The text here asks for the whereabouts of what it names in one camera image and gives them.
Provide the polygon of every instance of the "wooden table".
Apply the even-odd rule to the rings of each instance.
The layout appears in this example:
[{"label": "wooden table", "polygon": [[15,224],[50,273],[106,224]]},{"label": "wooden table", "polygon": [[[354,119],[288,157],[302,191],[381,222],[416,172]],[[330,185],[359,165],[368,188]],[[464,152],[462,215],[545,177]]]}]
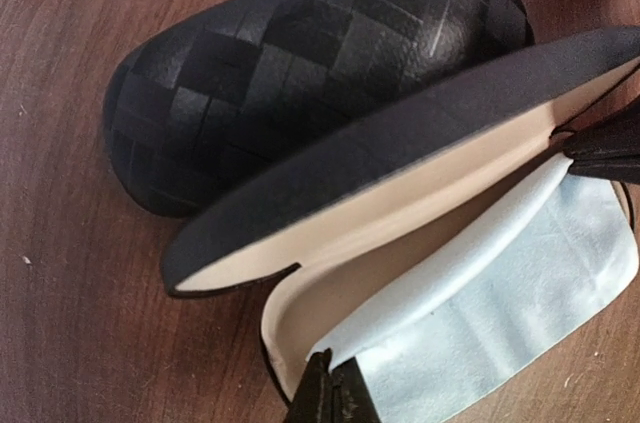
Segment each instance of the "wooden table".
[{"label": "wooden table", "polygon": [[[273,283],[165,296],[180,222],[137,208],[100,132],[117,62],[222,0],[0,0],[0,421],[278,422],[260,354]],[[640,23],[640,0],[524,0],[538,41]],[[638,93],[632,79],[601,106]],[[640,421],[640,280],[462,422]]]}]

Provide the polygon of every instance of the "open glasses case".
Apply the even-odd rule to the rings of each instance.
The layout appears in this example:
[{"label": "open glasses case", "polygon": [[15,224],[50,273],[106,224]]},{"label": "open glasses case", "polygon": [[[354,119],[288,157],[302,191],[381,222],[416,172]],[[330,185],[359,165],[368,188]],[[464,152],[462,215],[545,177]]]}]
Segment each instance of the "open glasses case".
[{"label": "open glasses case", "polygon": [[[216,8],[248,5],[238,10],[244,16],[233,31],[229,18],[236,14],[214,8],[129,56],[105,108],[116,173],[152,211],[200,210],[161,263],[170,294],[213,295],[285,275],[260,330],[274,379],[293,401],[287,421],[445,421],[601,311],[636,274],[624,183],[640,182],[640,104],[577,133],[570,123],[637,70],[640,28],[531,46],[519,0],[444,0],[430,32],[424,22],[432,5],[419,10],[414,0],[397,0],[398,15],[422,12],[423,29],[403,36],[407,46],[385,40],[391,56],[380,68],[387,73],[372,73],[373,63],[357,56],[382,53],[366,38],[341,45],[361,35],[353,33],[359,18],[361,29],[388,16],[390,0],[367,0],[379,4],[378,16],[365,0],[292,1],[231,0]],[[484,20],[447,17],[461,1]],[[318,10],[321,3],[328,7]],[[257,7],[268,7],[268,16],[246,9]],[[350,19],[340,33],[336,14],[347,7]],[[309,14],[315,23],[305,19]],[[376,31],[402,36],[397,21],[386,21],[386,30]],[[469,21],[482,21],[482,29],[461,33]],[[438,65],[431,52],[436,37],[445,42],[443,54],[453,56],[431,71]],[[249,46],[231,51],[238,41],[255,54]],[[493,53],[478,56],[489,54],[479,43],[487,41]],[[277,67],[278,51],[294,54],[286,60],[298,72],[293,82],[291,73],[264,77]],[[239,61],[243,55],[253,55],[252,63]],[[431,70],[411,80],[407,68],[418,57],[422,66],[412,68]],[[260,71],[266,73],[256,78]],[[394,71],[393,84],[382,78]],[[242,88],[237,80],[220,83],[238,75],[246,77]],[[345,109],[335,127],[316,128],[329,81],[349,88],[333,102],[344,108],[356,95],[381,94],[372,88],[389,91],[367,100],[373,103],[366,109]],[[273,85],[298,91],[274,97]],[[253,113],[256,98],[261,112]],[[232,104],[233,111],[218,111]],[[309,113],[301,113],[302,104]],[[189,123],[192,117],[198,124]],[[225,124],[210,124],[215,117]],[[317,131],[295,140],[301,121]],[[295,144],[277,152],[276,140]],[[200,158],[206,148],[216,158]],[[273,150],[272,160],[245,165],[244,176],[234,173],[224,191],[215,185],[205,191],[202,181],[224,179],[225,165],[237,168],[239,151],[255,148]],[[158,170],[168,168],[167,160],[173,173]],[[166,191],[159,191],[162,184]]]}]

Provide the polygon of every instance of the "brown wood grain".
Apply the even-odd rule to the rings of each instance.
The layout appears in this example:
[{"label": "brown wood grain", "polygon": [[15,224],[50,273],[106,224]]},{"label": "brown wood grain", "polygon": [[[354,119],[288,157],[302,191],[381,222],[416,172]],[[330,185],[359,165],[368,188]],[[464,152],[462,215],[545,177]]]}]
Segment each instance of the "brown wood grain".
[{"label": "brown wood grain", "polygon": [[[134,205],[99,130],[128,50],[220,1],[0,0],[0,422],[282,421],[258,338],[273,283],[166,297],[180,222]],[[640,0],[524,1],[539,41],[640,24]],[[455,422],[640,421],[639,315],[637,280]]]}]

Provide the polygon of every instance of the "black woven leather texture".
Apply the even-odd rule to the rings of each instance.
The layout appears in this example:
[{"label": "black woven leather texture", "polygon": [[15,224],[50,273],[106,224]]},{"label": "black woven leather texture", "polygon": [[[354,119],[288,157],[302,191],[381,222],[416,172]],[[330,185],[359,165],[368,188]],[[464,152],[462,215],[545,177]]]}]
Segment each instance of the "black woven leather texture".
[{"label": "black woven leather texture", "polygon": [[108,152],[140,205],[188,216],[354,119],[532,40],[520,0],[229,0],[118,67]]}]

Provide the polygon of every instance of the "woven pattern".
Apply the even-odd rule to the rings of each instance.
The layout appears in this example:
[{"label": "woven pattern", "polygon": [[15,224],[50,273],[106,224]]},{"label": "woven pattern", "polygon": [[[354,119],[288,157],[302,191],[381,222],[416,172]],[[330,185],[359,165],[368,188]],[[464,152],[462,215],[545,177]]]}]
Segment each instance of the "woven pattern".
[{"label": "woven pattern", "polygon": [[119,66],[107,147],[139,204],[186,216],[350,121],[531,40],[519,0],[229,0]]}]

